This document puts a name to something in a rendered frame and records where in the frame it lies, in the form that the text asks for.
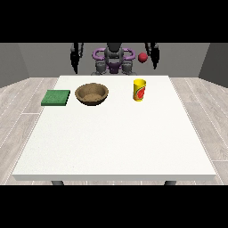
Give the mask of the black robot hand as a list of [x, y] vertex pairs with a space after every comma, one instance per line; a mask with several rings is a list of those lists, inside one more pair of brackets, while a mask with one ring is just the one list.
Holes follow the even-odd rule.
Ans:
[[75, 73], [77, 73], [79, 60], [83, 57], [83, 50], [84, 50], [83, 43], [73, 43], [70, 48], [70, 62]]
[[146, 43], [145, 49], [147, 54], [151, 57], [153, 68], [157, 68], [159, 63], [159, 45], [157, 43]]

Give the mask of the yellow cup with melon print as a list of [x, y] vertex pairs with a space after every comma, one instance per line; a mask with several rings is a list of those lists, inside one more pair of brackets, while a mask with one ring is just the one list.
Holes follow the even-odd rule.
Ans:
[[137, 78], [134, 80], [133, 98], [136, 102], [141, 102], [143, 100], [145, 88], [146, 88], [146, 81], [144, 79]]

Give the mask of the brown wooden bowl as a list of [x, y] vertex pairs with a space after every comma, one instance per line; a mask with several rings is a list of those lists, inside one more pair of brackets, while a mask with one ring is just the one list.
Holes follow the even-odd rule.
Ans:
[[76, 98], [87, 106], [96, 106], [105, 101], [109, 90], [105, 85], [90, 83], [81, 85], [76, 91]]

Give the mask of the green square pad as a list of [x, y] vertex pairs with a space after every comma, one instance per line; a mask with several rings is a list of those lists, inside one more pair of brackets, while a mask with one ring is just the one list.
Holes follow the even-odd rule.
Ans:
[[70, 90], [47, 90], [41, 101], [42, 106], [65, 106]]

